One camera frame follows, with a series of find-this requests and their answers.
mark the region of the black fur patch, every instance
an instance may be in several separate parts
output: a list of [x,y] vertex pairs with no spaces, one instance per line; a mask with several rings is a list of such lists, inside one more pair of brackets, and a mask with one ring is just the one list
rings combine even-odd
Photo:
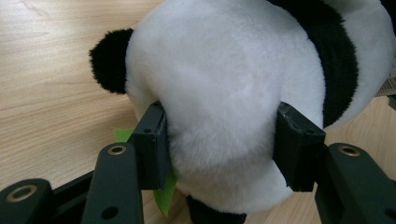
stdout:
[[206,206],[191,196],[187,197],[191,221],[194,224],[243,224],[246,214],[221,213]]
[[306,30],[318,51],[325,76],[323,126],[335,123],[349,107],[358,85],[355,46],[342,17],[319,0],[269,0],[286,9]]
[[134,30],[109,32],[91,51],[93,77],[103,89],[125,94],[125,55]]

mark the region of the panda plush toy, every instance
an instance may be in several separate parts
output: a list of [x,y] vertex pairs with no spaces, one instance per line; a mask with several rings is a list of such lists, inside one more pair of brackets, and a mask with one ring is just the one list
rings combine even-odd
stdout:
[[396,55],[393,0],[165,0],[91,50],[94,78],[138,119],[160,101],[194,223],[244,223],[290,196],[276,111],[320,128],[366,107]]

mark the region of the green tag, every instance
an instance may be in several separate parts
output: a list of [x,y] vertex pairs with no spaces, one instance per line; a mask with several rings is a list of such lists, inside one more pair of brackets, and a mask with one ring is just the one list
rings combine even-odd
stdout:
[[173,169],[170,169],[166,176],[165,188],[154,190],[155,203],[164,216],[168,216],[169,209],[172,203],[173,193],[176,188],[176,176]]
[[134,128],[132,129],[114,129],[114,135],[116,137],[116,142],[127,142],[131,134],[134,132]]
[[[134,129],[114,129],[114,135],[116,137],[116,142],[127,142],[131,134],[134,132]],[[165,188],[154,190],[154,199],[158,208],[164,216],[168,216],[169,209],[172,203],[172,197],[176,188],[176,176],[171,169],[166,176],[165,180]]]

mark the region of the white fur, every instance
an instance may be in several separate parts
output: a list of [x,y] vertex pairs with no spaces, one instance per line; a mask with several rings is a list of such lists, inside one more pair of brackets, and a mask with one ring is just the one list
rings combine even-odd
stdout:
[[332,126],[359,114],[389,76],[396,57],[396,38],[387,11],[374,0],[325,0],[343,16],[344,27],[356,46],[358,88],[348,110]]
[[262,0],[167,0],[134,30],[126,65],[138,118],[163,104],[181,190],[232,213],[290,195],[272,161],[277,106],[321,127],[324,78],[288,12]]

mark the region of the light wood surface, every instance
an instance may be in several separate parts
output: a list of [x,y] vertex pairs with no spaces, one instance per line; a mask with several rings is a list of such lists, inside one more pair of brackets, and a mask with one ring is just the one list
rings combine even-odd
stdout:
[[[136,125],[127,97],[92,79],[88,51],[106,31],[135,26],[160,0],[2,1],[0,4],[0,189],[25,178],[53,188],[93,169],[113,128]],[[376,98],[328,131],[327,143],[366,149],[396,179],[396,112]],[[319,223],[313,193],[296,193],[247,223]],[[177,193],[169,217],[144,192],[146,223],[191,223]]]

